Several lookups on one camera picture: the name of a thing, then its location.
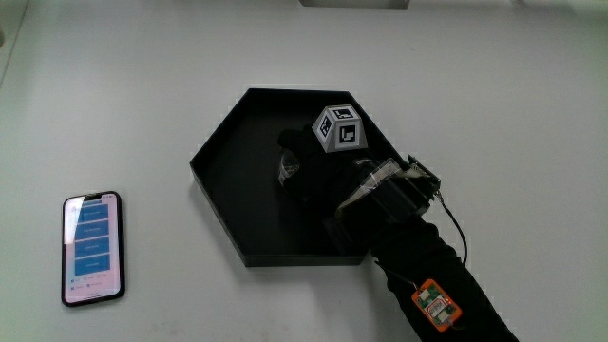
white cube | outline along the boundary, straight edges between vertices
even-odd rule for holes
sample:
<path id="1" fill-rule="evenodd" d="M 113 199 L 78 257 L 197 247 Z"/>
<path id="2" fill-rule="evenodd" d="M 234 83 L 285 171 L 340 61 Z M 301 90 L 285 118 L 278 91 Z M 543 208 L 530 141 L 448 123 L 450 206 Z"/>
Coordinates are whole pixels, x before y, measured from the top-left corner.
<path id="1" fill-rule="evenodd" d="M 325 107 L 313 131 L 326 153 L 368 147 L 361 117 L 350 104 Z"/>

black sleeve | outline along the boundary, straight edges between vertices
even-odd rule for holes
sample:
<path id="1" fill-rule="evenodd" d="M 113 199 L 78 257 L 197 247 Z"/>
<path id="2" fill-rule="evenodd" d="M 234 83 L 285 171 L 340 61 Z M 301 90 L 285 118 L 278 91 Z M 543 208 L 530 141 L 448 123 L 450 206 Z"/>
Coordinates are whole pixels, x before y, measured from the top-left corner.
<path id="1" fill-rule="evenodd" d="M 371 255 L 385 267 L 389 290 L 423 342 L 427 341 L 518 341 L 498 316 L 477 281 L 462 264 L 456 251 L 444 243 L 437 227 L 413 218 L 406 225 L 393 225 L 374 237 Z M 454 323 L 461 330 L 438 332 L 411 300 L 413 286 L 434 279 L 463 310 Z"/>

app interface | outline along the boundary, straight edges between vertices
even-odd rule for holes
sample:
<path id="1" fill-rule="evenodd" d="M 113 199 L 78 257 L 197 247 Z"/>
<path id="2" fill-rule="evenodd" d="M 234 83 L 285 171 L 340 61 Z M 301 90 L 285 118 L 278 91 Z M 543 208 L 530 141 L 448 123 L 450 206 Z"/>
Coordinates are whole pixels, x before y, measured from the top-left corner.
<path id="1" fill-rule="evenodd" d="M 64 210 L 66 301 L 115 295 L 121 289 L 116 195 L 69 199 Z"/>

orange circuit board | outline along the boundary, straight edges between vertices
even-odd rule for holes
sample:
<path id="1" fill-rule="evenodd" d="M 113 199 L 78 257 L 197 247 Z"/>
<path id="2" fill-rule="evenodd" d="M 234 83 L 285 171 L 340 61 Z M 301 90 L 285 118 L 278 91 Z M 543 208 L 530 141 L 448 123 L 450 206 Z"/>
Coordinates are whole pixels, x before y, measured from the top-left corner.
<path id="1" fill-rule="evenodd" d="M 411 299 L 440 332 L 449 329 L 463 314 L 460 307 L 433 279 L 425 281 Z"/>

black hexagonal tray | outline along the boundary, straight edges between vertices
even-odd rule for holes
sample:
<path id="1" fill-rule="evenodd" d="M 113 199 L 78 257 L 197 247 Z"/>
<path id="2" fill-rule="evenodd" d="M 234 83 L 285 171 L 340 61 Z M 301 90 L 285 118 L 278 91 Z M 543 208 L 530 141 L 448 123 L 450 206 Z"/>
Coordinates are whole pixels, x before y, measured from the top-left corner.
<path id="1" fill-rule="evenodd" d="M 279 133 L 311 124 L 328 105 L 352 105 L 371 155 L 404 161 L 347 91 L 249 89 L 190 161 L 245 266 L 358 265 L 277 180 Z"/>

